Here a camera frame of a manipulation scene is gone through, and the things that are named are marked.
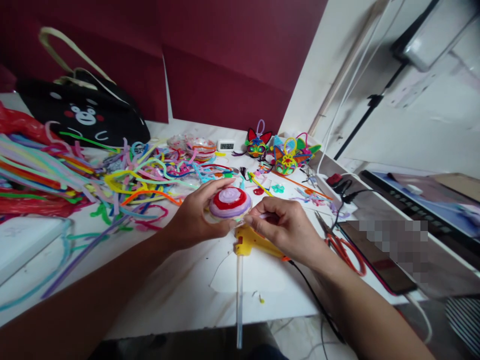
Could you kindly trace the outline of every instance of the glue gun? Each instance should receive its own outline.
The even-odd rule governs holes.
[[[236,228],[235,237],[238,240],[235,244],[235,254],[237,254],[237,256],[249,256],[252,252],[252,248],[257,248],[264,253],[281,259],[282,261],[290,260],[290,258],[285,256],[275,245],[247,224]]]

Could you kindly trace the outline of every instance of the paper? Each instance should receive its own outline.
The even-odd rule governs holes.
[[[254,248],[243,258],[243,292],[285,290],[288,263]],[[218,293],[237,292],[237,255],[232,252],[219,265],[210,287]]]

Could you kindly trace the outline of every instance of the red plastic bag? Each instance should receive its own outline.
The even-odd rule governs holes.
[[[43,124],[24,112],[7,109],[0,101],[0,134],[12,133],[25,135],[41,144],[51,144]],[[60,140],[53,132],[50,133],[52,138]]]
[[[19,191],[15,189],[0,189],[2,194],[36,195],[45,200],[29,197],[0,196],[0,214],[38,214],[44,216],[69,217],[78,204],[72,204],[62,197],[43,191]]]

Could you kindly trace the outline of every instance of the smartphone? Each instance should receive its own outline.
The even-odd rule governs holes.
[[[366,265],[389,293],[403,295],[417,289],[417,285],[389,257],[389,254],[380,250],[373,242],[367,239],[365,231],[358,231],[348,222],[340,222],[338,226],[345,239],[350,241],[362,254]]]

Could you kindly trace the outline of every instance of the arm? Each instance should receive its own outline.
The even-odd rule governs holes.
[[[278,223],[261,219],[264,213],[276,213]],[[264,197],[245,221],[317,274],[322,302],[359,358],[434,359],[393,306],[328,248],[298,202]]]
[[[163,230],[0,328],[2,357],[86,359],[166,258],[201,241],[224,237],[236,225],[233,220],[210,224],[203,216],[208,199],[233,180],[203,184],[186,197]]]

